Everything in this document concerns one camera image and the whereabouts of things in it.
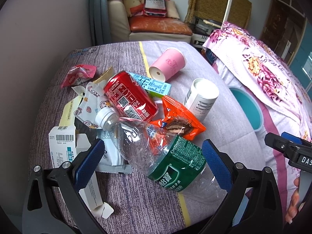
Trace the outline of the person's right hand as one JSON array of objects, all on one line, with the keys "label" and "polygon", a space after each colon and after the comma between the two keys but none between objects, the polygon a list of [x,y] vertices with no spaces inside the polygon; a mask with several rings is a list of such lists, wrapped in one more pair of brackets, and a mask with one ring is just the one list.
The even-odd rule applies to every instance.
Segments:
[{"label": "person's right hand", "polygon": [[296,189],[295,189],[293,195],[291,196],[291,201],[290,201],[289,207],[288,207],[286,215],[285,215],[285,221],[289,224],[291,224],[293,222],[292,221],[293,218],[298,213],[297,204],[299,202],[299,192],[298,192],[299,180],[300,180],[300,178],[296,178],[293,182],[294,185],[296,186]]}]

